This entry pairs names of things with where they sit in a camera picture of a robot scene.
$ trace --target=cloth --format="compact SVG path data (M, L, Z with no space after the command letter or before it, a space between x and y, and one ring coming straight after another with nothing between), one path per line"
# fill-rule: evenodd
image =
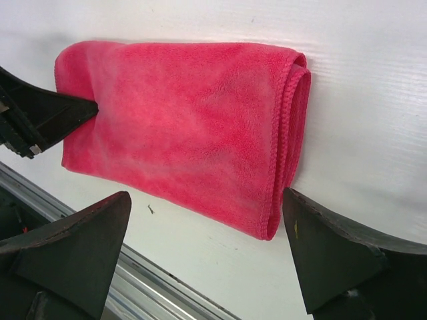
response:
M256 43L87 41L58 56L55 80L58 92L99 105L65 138L65 168L274 236L302 146L303 54Z

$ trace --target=towel fold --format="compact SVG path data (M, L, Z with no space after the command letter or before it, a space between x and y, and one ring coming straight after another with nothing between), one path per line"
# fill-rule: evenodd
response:
M58 92L99 105L65 138L65 168L274 236L302 146L304 55L255 43L88 41L58 56L55 79Z

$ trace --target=white table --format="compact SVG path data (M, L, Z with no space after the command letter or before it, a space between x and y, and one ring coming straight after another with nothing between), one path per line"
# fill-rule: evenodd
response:
M93 38L257 41L308 56L313 87L294 187L371 227L427 243L427 2L14 1L0 65L54 89L60 50ZM79 210L133 200L125 242L244 320L309 319L284 226L262 242L119 183L70 173L62 146L0 161ZM155 211L151 214L148 205Z

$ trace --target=folded towel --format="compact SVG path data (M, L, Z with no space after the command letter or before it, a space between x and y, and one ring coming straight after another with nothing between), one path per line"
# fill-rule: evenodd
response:
M99 105L65 138L65 168L274 236L302 145L304 55L255 43L88 41L58 56L55 78L58 92Z

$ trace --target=red towel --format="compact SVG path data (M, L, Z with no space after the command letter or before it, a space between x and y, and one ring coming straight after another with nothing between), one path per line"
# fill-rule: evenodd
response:
M255 43L89 41L58 56L55 78L58 92L99 105L65 138L65 168L274 236L302 145L304 55Z

